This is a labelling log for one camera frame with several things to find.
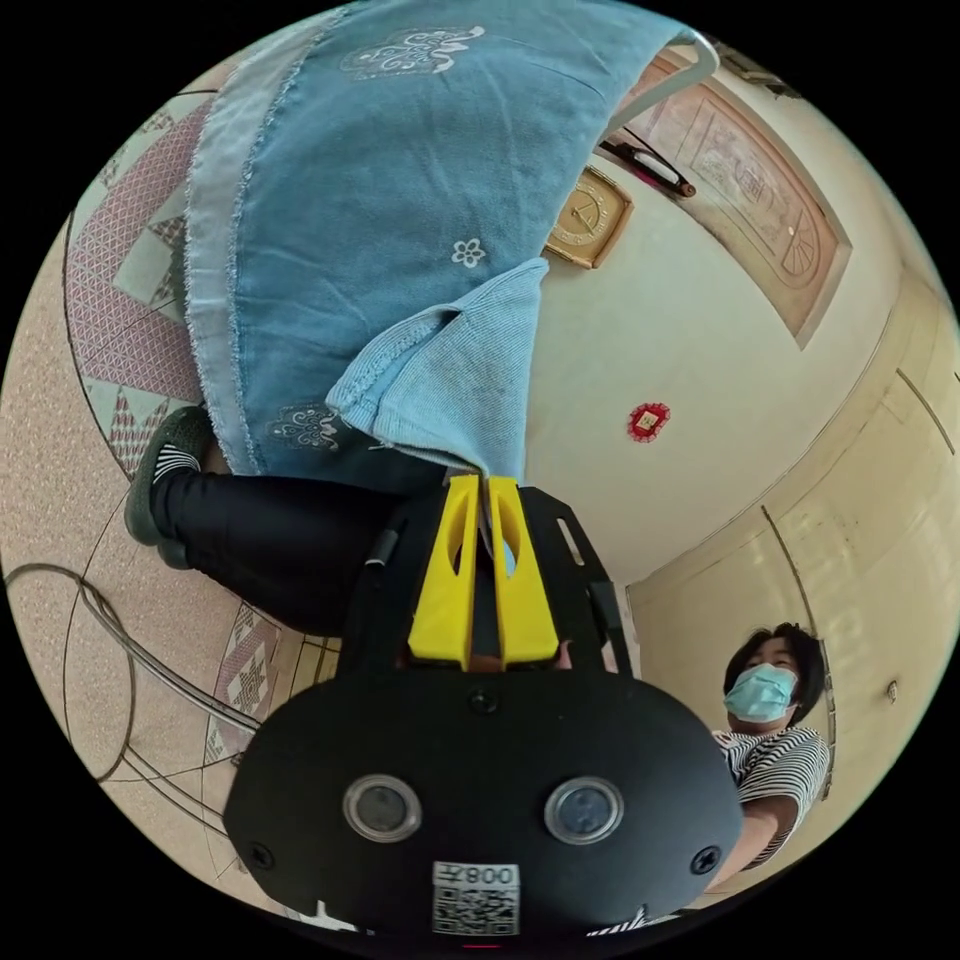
face mask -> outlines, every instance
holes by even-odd
[[[790,709],[797,677],[790,670],[761,663],[744,670],[724,697],[727,710],[748,723],[782,720]]]

wall clock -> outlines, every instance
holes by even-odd
[[[588,270],[610,253],[633,212],[630,195],[599,170],[587,167],[550,231],[547,250]]]

red decoration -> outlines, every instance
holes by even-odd
[[[656,439],[663,425],[670,419],[670,408],[664,403],[641,403],[627,423],[627,433],[637,443]]]

qr code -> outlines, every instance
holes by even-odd
[[[433,930],[472,937],[520,932],[520,890],[510,887],[434,887]]]

embroidered flower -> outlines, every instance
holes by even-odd
[[[358,80],[409,74],[444,73],[454,65],[451,53],[468,50],[467,43],[484,34],[469,30],[401,30],[381,46],[357,50],[344,57],[340,69]]]
[[[323,405],[284,407],[280,418],[269,424],[270,436],[297,447],[326,448],[332,452],[340,449],[336,441],[336,414]]]
[[[474,237],[472,240],[458,240],[453,245],[453,256],[450,259],[472,270],[486,255],[486,250],[480,249],[480,240]]]

